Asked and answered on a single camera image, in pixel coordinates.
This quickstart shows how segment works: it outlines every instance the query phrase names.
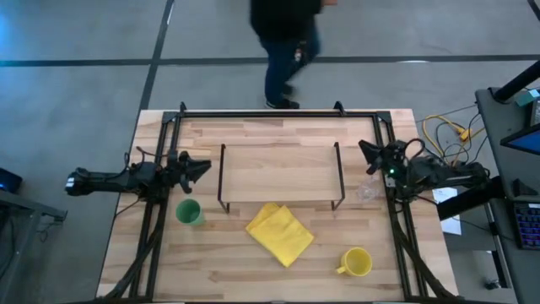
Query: jeans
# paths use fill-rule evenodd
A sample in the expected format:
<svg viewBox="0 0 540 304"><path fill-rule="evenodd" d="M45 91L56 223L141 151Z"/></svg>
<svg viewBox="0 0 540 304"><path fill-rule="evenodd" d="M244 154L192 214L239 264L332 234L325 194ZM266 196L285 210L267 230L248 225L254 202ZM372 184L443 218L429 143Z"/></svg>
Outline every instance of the jeans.
<svg viewBox="0 0 540 304"><path fill-rule="evenodd" d="M319 35L314 26L306 41L304 56L300 62L294 60L294 54L300 41L265 41L261 45L268 53L268 69L264 94L275 105L282 102L284 86L298 71L313 61L321 51Z"/></svg>

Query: green cup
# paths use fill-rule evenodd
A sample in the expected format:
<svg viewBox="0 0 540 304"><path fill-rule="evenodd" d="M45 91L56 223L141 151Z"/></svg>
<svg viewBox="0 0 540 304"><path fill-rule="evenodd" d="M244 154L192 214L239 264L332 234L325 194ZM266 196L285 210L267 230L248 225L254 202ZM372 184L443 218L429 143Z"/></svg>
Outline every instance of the green cup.
<svg viewBox="0 0 540 304"><path fill-rule="evenodd" d="M176 218L186 225L202 225L206 222L201 205L190 198L183 200L176 206Z"/></svg>

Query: yellow mug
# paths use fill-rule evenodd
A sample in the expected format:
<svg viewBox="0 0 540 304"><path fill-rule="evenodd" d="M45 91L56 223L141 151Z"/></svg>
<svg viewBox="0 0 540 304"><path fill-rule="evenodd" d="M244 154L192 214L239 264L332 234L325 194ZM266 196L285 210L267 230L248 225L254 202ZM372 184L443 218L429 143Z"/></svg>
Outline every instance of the yellow mug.
<svg viewBox="0 0 540 304"><path fill-rule="evenodd" d="M349 249L341 257L341 267L336 269L336 272L352 276L365 276L371 271L372 265L370 254L363 248L355 247Z"/></svg>

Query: yellow cloth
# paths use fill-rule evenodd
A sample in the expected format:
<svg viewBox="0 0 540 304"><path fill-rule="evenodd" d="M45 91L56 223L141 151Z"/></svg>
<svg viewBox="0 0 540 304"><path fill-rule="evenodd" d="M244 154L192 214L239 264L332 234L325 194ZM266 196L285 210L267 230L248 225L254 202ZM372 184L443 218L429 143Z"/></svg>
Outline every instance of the yellow cloth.
<svg viewBox="0 0 540 304"><path fill-rule="evenodd" d="M247 232L270 251L283 266L290 266L313 241L313 235L286 206L265 204Z"/></svg>

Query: wooden tabletop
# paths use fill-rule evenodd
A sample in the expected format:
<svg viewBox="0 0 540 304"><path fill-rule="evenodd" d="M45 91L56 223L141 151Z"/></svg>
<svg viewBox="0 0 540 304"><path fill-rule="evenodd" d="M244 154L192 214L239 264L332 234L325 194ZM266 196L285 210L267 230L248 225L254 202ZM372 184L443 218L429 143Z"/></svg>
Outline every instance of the wooden tabletop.
<svg viewBox="0 0 540 304"><path fill-rule="evenodd" d="M407 141L418 137L411 110L390 111L396 138ZM141 112L132 161L141 160L136 146L155 151L162 113ZM188 151L196 160L211 160L212 168L193 185L191 195L184 194L179 186L170 195L154 299L402 300L381 175L365 173L368 166L358 147L360 139L375 142L368 118L182 120L178 150ZM332 212L330 200L340 197L335 142L341 148L346 199ZM221 144L227 146L224 201L232 202L230 214L217 200ZM175 208L185 198L194 198L202 205L205 225L191 227L178 222ZM136 199L122 194L118 209ZM286 204L315 236L288 269L245 230L266 202ZM456 294L436 207L417 201L411 209L422 258L445 288ZM115 220L98 296L111 290L133 261L143 211L144 203L140 203ZM363 247L373 258L373 269L367 276L334 272L340 257L351 247ZM410 260L408 269L415 290ZM148 265L143 269L141 292L147 270Z"/></svg>

